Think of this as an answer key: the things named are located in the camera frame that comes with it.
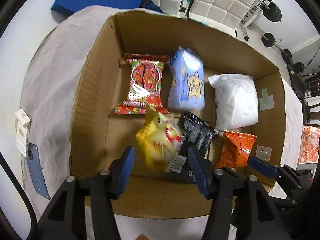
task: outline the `white plastic bag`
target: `white plastic bag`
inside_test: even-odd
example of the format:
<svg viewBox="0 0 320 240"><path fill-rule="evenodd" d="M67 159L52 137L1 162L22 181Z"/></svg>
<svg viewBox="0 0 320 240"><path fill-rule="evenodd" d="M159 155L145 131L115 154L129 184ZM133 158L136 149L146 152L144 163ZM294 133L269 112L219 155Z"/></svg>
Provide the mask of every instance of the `white plastic bag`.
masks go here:
<svg viewBox="0 0 320 240"><path fill-rule="evenodd" d="M216 131L237 129L258 122L258 95L252 76L213 75L208 78L215 88Z"/></svg>

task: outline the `barcode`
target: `barcode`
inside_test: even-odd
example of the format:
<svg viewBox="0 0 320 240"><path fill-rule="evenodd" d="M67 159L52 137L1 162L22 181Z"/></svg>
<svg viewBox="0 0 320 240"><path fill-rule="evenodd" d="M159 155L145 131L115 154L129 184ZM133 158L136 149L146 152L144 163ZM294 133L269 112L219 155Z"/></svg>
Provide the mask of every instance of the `barcode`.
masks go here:
<svg viewBox="0 0 320 240"><path fill-rule="evenodd" d="M176 158L176 161L174 162L174 164L171 167L171 171L176 172L176 173L180 173L184 163L186 162L186 159L187 159L186 157L184 157L182 155L178 155Z"/></svg>
<svg viewBox="0 0 320 240"><path fill-rule="evenodd" d="M202 143L204 142L204 139L205 139L205 134L203 134L203 132L200 132L199 139L198 139L198 142L197 142L198 150L200 150L200 148L202 146Z"/></svg>

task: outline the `blue snack bag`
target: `blue snack bag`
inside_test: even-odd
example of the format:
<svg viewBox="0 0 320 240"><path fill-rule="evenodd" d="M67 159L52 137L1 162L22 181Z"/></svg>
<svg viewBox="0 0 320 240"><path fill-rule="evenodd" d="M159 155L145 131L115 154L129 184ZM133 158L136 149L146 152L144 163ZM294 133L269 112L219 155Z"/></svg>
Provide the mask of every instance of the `blue snack bag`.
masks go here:
<svg viewBox="0 0 320 240"><path fill-rule="evenodd" d="M179 47L168 60L173 76L168 107L179 110L204 108L203 62L191 49Z"/></svg>

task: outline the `white wall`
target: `white wall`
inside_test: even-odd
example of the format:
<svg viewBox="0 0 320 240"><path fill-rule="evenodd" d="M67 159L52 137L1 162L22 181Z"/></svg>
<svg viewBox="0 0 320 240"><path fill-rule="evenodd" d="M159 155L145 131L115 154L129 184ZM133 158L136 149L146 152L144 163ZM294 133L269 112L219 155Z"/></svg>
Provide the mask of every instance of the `white wall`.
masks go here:
<svg viewBox="0 0 320 240"><path fill-rule="evenodd" d="M24 76L34 53L62 19L55 12L51 13L54 1L28 0L0 38L0 152L20 183L21 156L16 147L14 112L19 109ZM30 217L1 167L0 192L5 192L0 193L0 206L4 214L20 237L26 239Z"/></svg>
<svg viewBox="0 0 320 240"><path fill-rule="evenodd" d="M281 9L281 22L270 22L260 14L253 22L265 32L270 32L279 43L282 38L283 49L293 50L319 36L316 28L295 0L274 0Z"/></svg>

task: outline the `dumbbell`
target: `dumbbell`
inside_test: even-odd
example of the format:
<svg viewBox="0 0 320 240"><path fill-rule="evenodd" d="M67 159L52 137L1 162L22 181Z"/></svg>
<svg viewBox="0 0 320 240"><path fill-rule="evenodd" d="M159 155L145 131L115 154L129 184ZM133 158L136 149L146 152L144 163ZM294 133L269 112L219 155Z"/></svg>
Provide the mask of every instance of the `dumbbell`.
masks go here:
<svg viewBox="0 0 320 240"><path fill-rule="evenodd" d="M273 2L271 2L268 7L262 6L263 15L271 22L278 22L282 18L280 8Z"/></svg>
<svg viewBox="0 0 320 240"><path fill-rule="evenodd" d="M265 33L262 38L262 43L264 46L270 48L272 46L276 46L280 51L281 51L281 56L284 60L284 62L289 62L292 59L292 54L290 52L290 50L288 49L281 49L277 44L276 44L276 39L274 38L274 36L271 33Z"/></svg>

